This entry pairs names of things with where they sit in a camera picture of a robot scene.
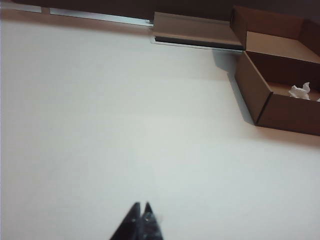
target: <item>brown cardboard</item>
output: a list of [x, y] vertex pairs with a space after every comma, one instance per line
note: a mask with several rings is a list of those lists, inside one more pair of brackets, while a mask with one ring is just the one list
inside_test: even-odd
[[320, 56], [296, 39], [248, 31], [246, 45], [246, 50], [250, 52], [320, 64]]
[[242, 26], [242, 31], [249, 31], [261, 34], [274, 35], [284, 38], [297, 39], [300, 35], [300, 30], [304, 19], [301, 17], [267, 12], [262, 10], [251, 9], [242, 6], [234, 6], [231, 17], [234, 22], [233, 26]]
[[[230, 27], [245, 47], [235, 79], [258, 126], [320, 135], [320, 25], [235, 6]], [[290, 97], [310, 82], [310, 100]]]
[[[292, 68], [283, 57], [244, 52], [237, 65], [236, 82], [257, 126], [320, 135], [320, 64], [290, 60]], [[299, 74], [292, 75], [293, 69]], [[306, 76], [312, 76], [311, 100], [290, 97], [291, 86], [302, 87]]]
[[159, 42], [244, 49], [228, 21], [155, 12], [153, 35]]
[[320, 135], [320, 102], [271, 95], [259, 126]]
[[320, 25], [312, 21], [234, 6], [230, 27], [247, 51], [320, 63]]
[[239, 59], [235, 79], [251, 117], [257, 123], [272, 91], [246, 53]]

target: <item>box flap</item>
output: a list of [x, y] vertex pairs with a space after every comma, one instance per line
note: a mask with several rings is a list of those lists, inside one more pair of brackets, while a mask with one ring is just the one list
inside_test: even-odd
[[234, 6], [246, 23], [246, 30], [255, 33], [297, 39], [304, 22], [302, 17]]
[[320, 135], [320, 102], [273, 94], [259, 126]]
[[298, 40], [316, 54], [320, 55], [320, 25], [304, 20]]
[[248, 31], [246, 50], [320, 64], [320, 56], [300, 41], [286, 37]]
[[267, 82], [302, 87], [310, 82], [310, 88], [320, 91], [320, 64], [287, 57], [247, 51], [260, 74]]
[[239, 59], [235, 79], [251, 117], [257, 123], [272, 91], [246, 52]]

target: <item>open cardboard box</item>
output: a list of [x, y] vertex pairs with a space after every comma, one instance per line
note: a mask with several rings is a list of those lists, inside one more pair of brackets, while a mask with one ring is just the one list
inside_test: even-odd
[[[320, 25], [235, 6], [230, 27], [246, 49], [235, 79], [258, 126], [320, 135]], [[310, 82], [310, 100], [290, 97]]]

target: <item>white surface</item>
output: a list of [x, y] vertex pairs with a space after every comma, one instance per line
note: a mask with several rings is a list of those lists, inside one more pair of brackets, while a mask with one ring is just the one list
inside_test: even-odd
[[320, 137], [252, 125], [235, 53], [5, 11], [3, 240], [107, 240], [150, 201], [165, 240], [320, 239]]

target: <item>dark wall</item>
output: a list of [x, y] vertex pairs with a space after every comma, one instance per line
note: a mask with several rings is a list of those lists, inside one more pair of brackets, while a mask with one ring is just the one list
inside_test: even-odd
[[154, 12], [229, 20], [233, 5], [320, 21], [320, 0], [13, 0], [16, 3], [153, 19]]

